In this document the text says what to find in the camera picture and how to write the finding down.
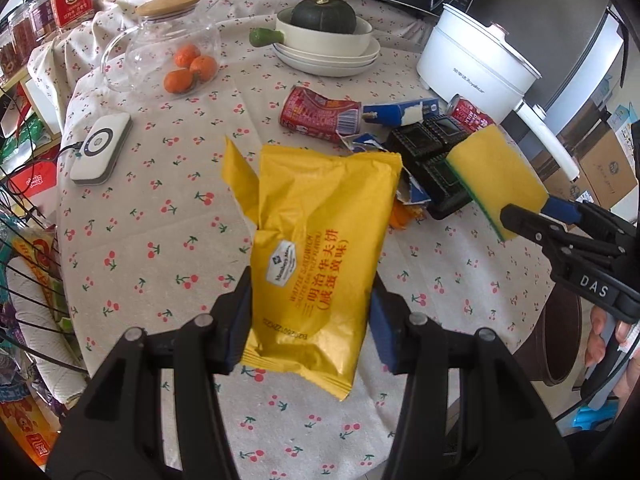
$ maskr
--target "red can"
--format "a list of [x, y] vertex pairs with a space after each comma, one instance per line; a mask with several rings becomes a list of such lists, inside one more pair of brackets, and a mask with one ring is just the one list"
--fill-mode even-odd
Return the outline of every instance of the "red can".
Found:
[[460, 94], [453, 96], [445, 113], [456, 118], [470, 134], [482, 130], [489, 124], [495, 124], [491, 117]]
[[309, 88], [294, 86], [280, 114], [280, 124], [292, 132], [340, 144], [341, 136], [358, 133], [362, 104], [328, 99]]

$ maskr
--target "brown chair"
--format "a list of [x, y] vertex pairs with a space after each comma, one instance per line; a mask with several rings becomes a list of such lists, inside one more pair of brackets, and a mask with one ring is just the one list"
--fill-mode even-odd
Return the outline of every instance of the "brown chair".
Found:
[[581, 333], [580, 297], [556, 284], [536, 327], [513, 356], [530, 381], [555, 386], [574, 367]]

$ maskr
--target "human hand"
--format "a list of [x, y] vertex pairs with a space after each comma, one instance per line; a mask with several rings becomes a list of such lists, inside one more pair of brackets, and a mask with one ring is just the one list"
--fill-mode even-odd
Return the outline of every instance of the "human hand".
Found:
[[[594, 306], [591, 309], [591, 332], [587, 341], [587, 351], [584, 356], [584, 363], [588, 366], [594, 366], [604, 359], [607, 348], [607, 342], [604, 341], [601, 334], [607, 322], [607, 313], [600, 307]], [[616, 340], [622, 343], [629, 333], [631, 327], [627, 323], [619, 321], [616, 325]], [[620, 398], [618, 412], [625, 405], [626, 400], [631, 395], [631, 391], [638, 382], [640, 377], [640, 348], [636, 347], [634, 357], [629, 359], [625, 373], [613, 388], [613, 393]]]

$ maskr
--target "tablecloth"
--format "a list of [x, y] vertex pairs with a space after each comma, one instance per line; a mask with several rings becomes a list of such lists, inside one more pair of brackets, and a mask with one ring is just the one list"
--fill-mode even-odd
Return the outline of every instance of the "tablecloth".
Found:
[[[94, 68], [108, 41], [134, 23], [140, 1], [98, 0], [104, 10], [92, 23], [41, 47], [29, 65], [65, 123], [64, 144], [84, 139], [105, 114], [125, 110], [133, 120], [105, 184], [75, 186], [72, 153], [58, 163], [65, 291], [91, 373], [129, 326], [178, 328], [235, 287], [249, 262], [252, 226], [220, 178], [225, 136], [255, 171], [265, 144], [346, 154], [278, 124], [292, 85], [366, 103], [428, 95], [415, 65], [431, 24], [373, 0], [347, 0], [383, 45], [377, 65], [359, 76], [307, 75], [279, 62], [271, 47], [249, 45], [250, 28], [298, 0], [202, 0], [202, 12], [220, 23], [225, 56], [207, 91], [170, 102], [109, 91]], [[533, 329], [552, 286], [540, 250], [522, 238], [498, 242], [473, 203], [444, 221], [389, 229], [378, 270], [412, 309], [450, 330], [489, 326], [512, 351]], [[179, 466], [170, 375], [162, 383], [164, 446], [167, 462]], [[380, 363], [369, 334], [343, 402], [294, 374], [239, 366], [215, 380], [240, 476], [271, 480], [362, 476], [388, 455], [404, 389], [404, 378]], [[457, 391], [452, 376], [450, 401]]]

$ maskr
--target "white power bank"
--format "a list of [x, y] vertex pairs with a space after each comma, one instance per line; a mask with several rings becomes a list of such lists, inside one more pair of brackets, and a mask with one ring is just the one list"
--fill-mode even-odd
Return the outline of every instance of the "white power bank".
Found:
[[71, 180], [78, 186], [106, 182], [130, 129], [131, 116], [125, 112], [95, 121], [71, 167]]

